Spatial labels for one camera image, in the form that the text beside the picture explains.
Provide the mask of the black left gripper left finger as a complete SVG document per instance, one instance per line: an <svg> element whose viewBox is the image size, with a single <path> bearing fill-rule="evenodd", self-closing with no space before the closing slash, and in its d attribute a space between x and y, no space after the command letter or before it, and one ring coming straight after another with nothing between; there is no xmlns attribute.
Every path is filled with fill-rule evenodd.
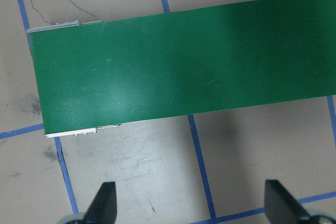
<svg viewBox="0 0 336 224"><path fill-rule="evenodd" d="M115 182L104 182L88 208L84 223L111 223L117 218L117 194Z"/></svg>

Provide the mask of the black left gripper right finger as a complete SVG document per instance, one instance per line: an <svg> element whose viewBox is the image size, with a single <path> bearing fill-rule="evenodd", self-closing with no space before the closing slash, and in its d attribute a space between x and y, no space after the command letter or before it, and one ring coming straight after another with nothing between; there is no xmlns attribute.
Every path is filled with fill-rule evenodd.
<svg viewBox="0 0 336 224"><path fill-rule="evenodd" d="M269 223L309 223L311 216L275 179L265 180L264 211Z"/></svg>

